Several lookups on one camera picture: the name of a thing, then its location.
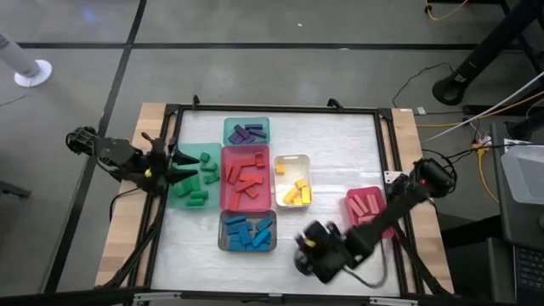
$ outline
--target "pink bin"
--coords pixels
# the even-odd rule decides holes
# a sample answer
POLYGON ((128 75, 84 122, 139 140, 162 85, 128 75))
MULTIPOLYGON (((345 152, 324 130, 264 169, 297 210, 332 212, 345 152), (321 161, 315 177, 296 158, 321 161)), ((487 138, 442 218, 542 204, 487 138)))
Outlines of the pink bin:
POLYGON ((269 147, 266 145, 241 145, 225 146, 221 150, 221 209, 227 209, 237 212, 264 212, 270 209, 271 205, 270 191, 270 154, 269 147), (233 167, 239 160, 254 157, 256 153, 263 153, 263 168, 257 166, 242 167, 238 179, 234 184, 229 183, 226 169, 233 167), (246 192, 240 192, 238 206, 234 205, 235 186, 241 181, 242 174, 256 174, 263 177, 262 184, 255 184, 253 188, 258 192, 257 197, 252 199, 246 192))
MULTIPOLYGON (((344 199, 344 204, 346 206, 346 213, 348 214, 350 225, 369 222, 387 207, 387 204, 383 199, 382 191, 377 187, 348 190, 346 198, 344 199), (352 208, 350 199, 354 200, 356 203, 362 201, 364 207, 359 206, 359 209, 360 212, 364 213, 363 217, 358 215, 357 208, 352 208)), ((393 228, 388 228, 382 233, 382 238, 391 238, 393 236, 393 228)))

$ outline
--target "blue block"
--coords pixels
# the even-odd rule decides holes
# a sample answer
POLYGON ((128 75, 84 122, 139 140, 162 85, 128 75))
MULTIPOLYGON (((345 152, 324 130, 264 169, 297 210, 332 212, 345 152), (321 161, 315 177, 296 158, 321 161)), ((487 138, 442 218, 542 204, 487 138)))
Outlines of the blue block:
POLYGON ((272 224, 271 218, 264 218, 261 221, 257 222, 257 230, 263 231, 264 229, 268 228, 272 224))
POLYGON ((246 246, 246 251, 249 251, 249 252, 267 252, 267 251, 270 251, 270 244, 263 243, 262 245, 260 245, 258 247, 253 247, 252 245, 247 245, 246 246))
POLYGON ((227 226, 227 234, 232 235, 240 232, 240 227, 245 227, 247 230, 252 230, 253 228, 251 222, 232 224, 227 226))
POLYGON ((245 129, 263 129, 262 124, 246 124, 244 126, 245 129))
POLYGON ((232 241, 241 242, 240 235, 238 235, 238 234, 230 235, 229 238, 230 238, 230 242, 232 242, 232 241))
POLYGON ((241 244, 241 242, 232 241, 229 243, 229 251, 245 251, 246 246, 241 244))
POLYGON ((224 220, 224 223, 227 225, 235 224, 238 222, 244 222, 246 221, 246 216, 238 216, 238 217, 232 217, 224 220))
POLYGON ((253 239, 252 246, 258 247, 261 244, 264 243, 264 240, 270 236, 270 231, 268 229, 264 229, 262 232, 259 232, 258 235, 253 239))
POLYGON ((252 237, 249 235, 249 232, 246 228, 240 228, 240 241, 244 246, 249 244, 252 241, 252 237))

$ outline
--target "floor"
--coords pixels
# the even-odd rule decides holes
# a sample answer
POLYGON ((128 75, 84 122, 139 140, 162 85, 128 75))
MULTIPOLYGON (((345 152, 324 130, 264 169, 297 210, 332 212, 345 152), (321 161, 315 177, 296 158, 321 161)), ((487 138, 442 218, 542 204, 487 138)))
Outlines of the floor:
MULTIPOLYGON (((32 190, 25 201, 1 198, 0 295, 43 289, 74 201, 82 214, 59 290, 94 284, 108 205, 119 184, 94 170, 86 197, 75 193, 86 183, 80 182, 86 158, 65 147, 71 130, 100 124, 106 135, 130 139, 143 102, 189 102, 193 94, 206 104, 324 105, 334 97, 345 106, 391 107, 410 76, 440 62, 456 67, 503 17, 497 5, 469 4, 432 22, 423 13, 423 0, 154 0, 140 5, 139 23, 134 22, 139 5, 139 0, 0 2, 3 34, 54 68, 46 84, 26 91, 0 64, 0 103, 26 94, 0 111, 1 179, 32 190), (338 49, 348 43, 359 45, 338 49)), ((433 12, 442 15, 454 7, 436 4, 433 12)), ((424 72, 397 104, 459 111, 460 105, 442 105, 430 92, 448 73, 445 66, 424 72)), ((504 52, 471 85, 463 104, 493 105, 534 75, 523 53, 504 52)), ((461 119, 449 114, 416 120, 461 119)), ((480 132, 503 120, 483 120, 480 132)), ((420 138, 439 131, 421 128, 420 138)), ((453 154, 465 150, 473 134, 470 127, 461 128, 424 147, 453 154)), ((476 158, 458 165, 457 192, 437 201, 445 227, 451 226, 448 220, 498 212, 482 188, 476 158)), ((484 173, 495 192, 490 155, 484 157, 484 173)))

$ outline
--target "yellow block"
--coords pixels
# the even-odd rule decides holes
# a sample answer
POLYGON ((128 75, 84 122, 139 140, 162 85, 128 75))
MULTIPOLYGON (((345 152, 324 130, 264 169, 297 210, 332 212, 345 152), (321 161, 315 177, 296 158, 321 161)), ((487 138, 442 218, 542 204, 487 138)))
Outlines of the yellow block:
POLYGON ((309 204, 311 203, 310 195, 309 195, 309 187, 303 187, 303 204, 309 204))
POLYGON ((296 182, 295 182, 295 185, 296 185, 297 188, 299 188, 299 189, 302 189, 303 187, 308 186, 308 184, 306 184, 306 179, 304 179, 304 178, 301 178, 301 179, 299 179, 298 181, 296 181, 296 182))
POLYGON ((293 189, 289 190, 287 192, 286 196, 283 197, 283 201, 286 204, 291 204, 293 200, 298 196, 298 189, 296 187, 293 187, 293 189))
POLYGON ((276 165, 275 173, 278 175, 283 175, 286 173, 286 165, 276 165))

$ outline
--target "yellow cable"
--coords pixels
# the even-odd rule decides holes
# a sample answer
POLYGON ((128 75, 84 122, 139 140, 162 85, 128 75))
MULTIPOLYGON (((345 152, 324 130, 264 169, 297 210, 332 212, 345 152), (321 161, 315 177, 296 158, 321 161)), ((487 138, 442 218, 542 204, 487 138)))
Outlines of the yellow cable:
POLYGON ((496 199, 496 197, 491 192, 490 188, 487 186, 487 183, 485 182, 484 177, 484 170, 482 169, 482 156, 484 156, 485 152, 487 152, 489 148, 486 149, 480 149, 476 151, 476 154, 478 155, 478 170, 479 170, 479 177, 482 179, 482 184, 484 185, 485 190, 490 195, 490 197, 495 201, 495 203, 499 204, 499 200, 496 199))
MULTIPOLYGON (((441 21, 441 20, 444 20, 448 17, 450 17, 450 15, 454 14, 458 9, 461 8, 461 6, 465 5, 466 3, 468 2, 468 0, 465 0, 463 1, 463 3, 459 4, 456 8, 454 8, 451 12, 449 12, 448 14, 442 16, 442 17, 434 17, 432 14, 431 14, 431 9, 428 9, 427 10, 427 15, 428 17, 431 19, 431 20, 434 20, 434 21, 441 21)), ((425 0, 425 7, 428 8, 429 5, 428 5, 428 0, 425 0)))
MULTIPOLYGON (((516 107, 516 106, 518 106, 518 105, 521 105, 521 104, 523 104, 523 103, 525 103, 525 102, 529 102, 529 101, 531 101, 531 100, 534 99, 534 98, 537 98, 537 97, 542 96, 543 94, 544 94, 544 90, 542 90, 542 91, 539 92, 539 93, 533 94, 532 96, 530 96, 530 97, 527 98, 527 99, 523 99, 523 100, 521 100, 521 101, 519 101, 519 102, 516 102, 516 103, 514 103, 514 104, 512 104, 512 105, 509 105, 509 106, 507 106, 507 107, 505 107, 505 108, 503 108, 503 109, 495 110, 495 111, 492 111, 492 112, 489 113, 489 114, 480 116, 479 119, 483 119, 483 118, 487 118, 487 117, 489 117, 489 116, 494 116, 494 115, 496 115, 496 114, 500 114, 500 113, 502 113, 503 111, 507 111, 507 110, 509 110, 509 109, 511 109, 511 108, 513 108, 513 107, 516 107)), ((419 125, 416 125, 416 127, 418 127, 418 128, 449 128, 449 127, 454 127, 454 126, 456 126, 456 125, 459 124, 459 123, 461 123, 461 122, 456 122, 456 123, 443 123, 443 124, 419 124, 419 125)))

